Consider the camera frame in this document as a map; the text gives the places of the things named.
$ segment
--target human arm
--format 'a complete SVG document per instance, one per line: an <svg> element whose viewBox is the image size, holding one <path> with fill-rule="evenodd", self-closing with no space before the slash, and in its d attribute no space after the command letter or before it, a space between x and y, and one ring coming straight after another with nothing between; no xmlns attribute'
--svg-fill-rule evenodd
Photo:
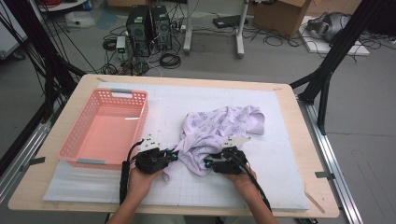
<svg viewBox="0 0 396 224"><path fill-rule="evenodd" d="M136 167L132 169L129 174L129 185L126 198L107 224L131 223L137 207L149 193L152 181L162 173L163 170L152 175L146 175L140 172Z"/></svg>
<svg viewBox="0 0 396 224"><path fill-rule="evenodd" d="M256 178L256 173L249 169ZM256 186L251 182L247 174L224 175L232 183L241 197L247 203L256 223L260 224L277 224L277 220L262 200L262 196Z"/></svg>

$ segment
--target person's left hand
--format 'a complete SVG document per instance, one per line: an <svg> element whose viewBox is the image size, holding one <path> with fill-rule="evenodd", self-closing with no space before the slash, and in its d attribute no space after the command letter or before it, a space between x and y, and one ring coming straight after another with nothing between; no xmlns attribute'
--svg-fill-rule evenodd
<svg viewBox="0 0 396 224"><path fill-rule="evenodd" d="M134 197L140 202L143 201L143 199L149 193L151 182L162 173L163 170L152 175L146 175L142 173L137 167L135 167L129 173L128 194L126 197Z"/></svg>

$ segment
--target desk leg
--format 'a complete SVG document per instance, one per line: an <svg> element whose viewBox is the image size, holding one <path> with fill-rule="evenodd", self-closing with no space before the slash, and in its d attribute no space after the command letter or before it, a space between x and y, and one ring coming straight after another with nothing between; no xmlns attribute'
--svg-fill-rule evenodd
<svg viewBox="0 0 396 224"><path fill-rule="evenodd" d="M192 0L187 0L187 24L186 24L186 35L184 37L184 46L183 46L183 50L187 55L190 54L190 46L191 46L191 37L192 37L191 16L193 12L192 7L195 6L193 2Z"/></svg>
<svg viewBox="0 0 396 224"><path fill-rule="evenodd" d="M242 32L244 30L244 23L245 23L245 18L247 17L247 13L248 13L248 0L244 0L244 5L241 13L241 21L239 22L239 28L236 29L236 47L237 47L238 57L240 59L242 59L245 56Z"/></svg>

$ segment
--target box flap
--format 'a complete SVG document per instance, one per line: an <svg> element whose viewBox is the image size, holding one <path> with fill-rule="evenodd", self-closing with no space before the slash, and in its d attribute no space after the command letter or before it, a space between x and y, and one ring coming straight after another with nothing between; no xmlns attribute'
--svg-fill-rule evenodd
<svg viewBox="0 0 396 224"><path fill-rule="evenodd" d="M295 7L302 7L305 3L305 0L279 0L280 2L290 4Z"/></svg>

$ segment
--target person's right hand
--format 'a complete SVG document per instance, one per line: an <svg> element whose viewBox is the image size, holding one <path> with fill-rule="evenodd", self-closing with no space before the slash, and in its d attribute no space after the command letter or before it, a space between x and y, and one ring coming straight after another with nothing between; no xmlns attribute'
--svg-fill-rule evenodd
<svg viewBox="0 0 396 224"><path fill-rule="evenodd" d="M250 169L250 167L247 167L247 169L253 174L254 178L257 178L256 173ZM250 177L248 177L247 174L223 175L233 183L233 186L238 191L239 195L241 195L246 202L252 201L257 197L261 197L256 186L251 182Z"/></svg>

